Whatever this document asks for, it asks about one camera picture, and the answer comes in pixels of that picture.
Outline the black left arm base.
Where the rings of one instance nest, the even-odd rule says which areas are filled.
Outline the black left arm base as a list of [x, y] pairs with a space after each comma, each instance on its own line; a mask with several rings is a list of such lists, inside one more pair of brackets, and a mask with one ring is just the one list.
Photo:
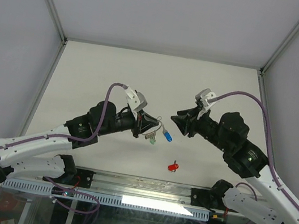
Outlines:
[[55, 183], [64, 185], [72, 185], [78, 188], [90, 188], [94, 176], [94, 171], [79, 168], [75, 166], [75, 162], [70, 155], [56, 155], [57, 158], [61, 158], [64, 165], [64, 172], [58, 177], [49, 177]]

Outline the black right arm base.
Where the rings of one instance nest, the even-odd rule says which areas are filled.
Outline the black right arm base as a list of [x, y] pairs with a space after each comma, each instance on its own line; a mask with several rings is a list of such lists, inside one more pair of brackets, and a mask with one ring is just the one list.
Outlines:
[[192, 188], [190, 205], [204, 207], [213, 213], [215, 210], [225, 211], [226, 207], [222, 199], [229, 188], [233, 188], [233, 185], [223, 179], [208, 189]]

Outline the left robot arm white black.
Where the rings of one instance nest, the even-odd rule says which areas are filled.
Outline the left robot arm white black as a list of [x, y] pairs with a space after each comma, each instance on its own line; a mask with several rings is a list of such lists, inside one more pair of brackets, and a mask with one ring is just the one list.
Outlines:
[[159, 126], [160, 120], [141, 110], [132, 113], [129, 107], [117, 111], [112, 102], [99, 102], [85, 115], [46, 132], [15, 138], [0, 138], [0, 184], [18, 176], [49, 177], [61, 183], [70, 183], [76, 174], [76, 165], [70, 155], [40, 158], [52, 151], [73, 150], [98, 142], [99, 136], [131, 131], [138, 138]]

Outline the key with red tag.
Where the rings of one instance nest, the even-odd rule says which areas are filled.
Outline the key with red tag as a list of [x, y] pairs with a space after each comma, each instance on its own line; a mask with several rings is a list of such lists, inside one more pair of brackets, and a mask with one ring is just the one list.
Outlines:
[[179, 168], [179, 165], [178, 165], [177, 161], [174, 160], [174, 162], [171, 165], [169, 165], [167, 168], [170, 172], [176, 172]]

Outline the metal keyring with clips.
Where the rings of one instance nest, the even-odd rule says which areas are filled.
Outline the metal keyring with clips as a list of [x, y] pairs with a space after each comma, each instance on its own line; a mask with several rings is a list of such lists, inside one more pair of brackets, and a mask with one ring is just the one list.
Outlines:
[[159, 117], [160, 120], [161, 120], [161, 121], [160, 121], [160, 125], [157, 126], [156, 129], [154, 129], [154, 130], [149, 130], [149, 131], [147, 131], [146, 133], [143, 133], [143, 134], [142, 134], [142, 135], [144, 136], [144, 139], [147, 140], [147, 141], [149, 141], [149, 142], [150, 142], [150, 138], [151, 138], [151, 137], [154, 137], [154, 138], [156, 139], [157, 132], [160, 131], [160, 130], [163, 131], [163, 127], [165, 127], [164, 124], [163, 124], [163, 122], [162, 122], [162, 117], [161, 117], [161, 116], [158, 116], [158, 117]]

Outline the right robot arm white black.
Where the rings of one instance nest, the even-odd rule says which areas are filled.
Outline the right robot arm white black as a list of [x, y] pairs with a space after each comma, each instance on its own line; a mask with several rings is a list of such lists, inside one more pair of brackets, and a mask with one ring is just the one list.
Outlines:
[[171, 116], [180, 132], [189, 138], [198, 134], [223, 152], [223, 160], [240, 178], [250, 183], [268, 201], [262, 205], [245, 198], [239, 190], [219, 180], [211, 188], [208, 202], [214, 208], [225, 205], [241, 213], [256, 224], [299, 224], [299, 212], [290, 203], [291, 192], [286, 185], [276, 184], [269, 168], [267, 156], [247, 138], [249, 127], [239, 112], [224, 113], [219, 122], [207, 111], [200, 116], [199, 106], [178, 111]]

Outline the key with blue tag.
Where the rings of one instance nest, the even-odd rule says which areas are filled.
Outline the key with blue tag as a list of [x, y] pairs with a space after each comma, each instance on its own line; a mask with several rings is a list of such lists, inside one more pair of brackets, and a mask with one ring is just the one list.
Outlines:
[[163, 135], [166, 138], [168, 142], [172, 142], [172, 136], [169, 134], [169, 132], [163, 127]]

